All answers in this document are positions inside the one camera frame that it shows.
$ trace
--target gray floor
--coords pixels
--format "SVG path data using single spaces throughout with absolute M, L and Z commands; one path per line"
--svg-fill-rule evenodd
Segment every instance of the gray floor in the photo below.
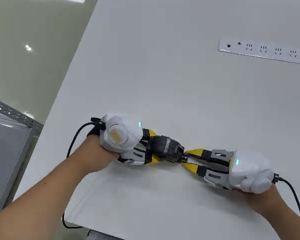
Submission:
M 45 123 L 97 0 L 0 0 L 0 101 Z M 11 201 L 31 157 L 10 193 Z M 54 240 L 83 240 L 88 229 L 60 225 Z

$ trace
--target white plastic casing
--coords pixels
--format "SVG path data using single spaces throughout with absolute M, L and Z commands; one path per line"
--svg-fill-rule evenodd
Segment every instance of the white plastic casing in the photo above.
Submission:
M 272 185 L 270 161 L 253 151 L 236 150 L 230 164 L 229 182 L 244 192 L 260 194 Z
M 126 153 L 133 150 L 143 137 L 139 119 L 124 114 L 109 113 L 102 119 L 105 131 L 100 131 L 100 145 L 108 151 Z

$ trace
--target power strip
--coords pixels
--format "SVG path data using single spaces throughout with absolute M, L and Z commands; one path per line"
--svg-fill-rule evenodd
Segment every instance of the power strip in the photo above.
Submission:
M 300 48 L 276 43 L 222 37 L 219 51 L 300 64 Z

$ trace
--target black cable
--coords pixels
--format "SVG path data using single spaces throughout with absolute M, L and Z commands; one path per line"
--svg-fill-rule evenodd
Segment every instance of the black cable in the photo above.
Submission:
M 74 143 L 75 143 L 75 141 L 76 141 L 76 139 L 77 139 L 79 133 L 81 132 L 81 130 L 84 129 L 86 126 L 89 126 L 89 125 L 96 125 L 96 123 L 95 123 L 95 122 L 87 122 L 87 123 L 83 124 L 83 125 L 78 129 L 78 131 L 76 131 L 76 133 L 75 133 L 75 135 L 74 135 L 74 137 L 73 137 L 73 139 L 72 139 L 72 142 L 71 142 L 71 144 L 70 144 L 70 146 L 69 146 L 68 152 L 67 152 L 67 154 L 66 154 L 66 158 L 68 158 L 68 157 L 70 156 L 71 149 L 72 149 L 72 147 L 73 147 L 73 145 L 74 145 Z M 81 228 L 83 228 L 83 226 L 68 226 L 68 225 L 66 224 L 66 222 L 65 222 L 65 213 L 62 214 L 62 224 L 63 224 L 63 226 L 64 226 L 66 229 L 81 229 Z
M 290 184 L 290 182 L 288 182 L 287 180 L 285 180 L 284 178 L 282 178 L 280 176 L 277 178 L 277 180 L 281 181 L 281 182 L 284 182 L 284 183 L 286 183 L 289 186 L 289 188 L 291 189 L 291 191 L 293 193 L 294 199 L 296 201 L 296 204 L 297 204 L 299 212 L 300 212 L 300 202 L 299 202 L 299 199 L 297 197 L 296 191 L 294 190 L 294 188 L 292 187 L 292 185 Z

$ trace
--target white table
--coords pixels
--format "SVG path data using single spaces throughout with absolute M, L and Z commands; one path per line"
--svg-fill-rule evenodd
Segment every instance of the white table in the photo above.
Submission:
M 16 197 L 65 158 L 90 117 L 119 112 L 186 149 L 262 152 L 300 198 L 300 64 L 218 52 L 221 36 L 300 46 L 300 2 L 99 0 Z M 164 163 L 87 176 L 65 218 L 127 240 L 277 239 L 239 196 Z

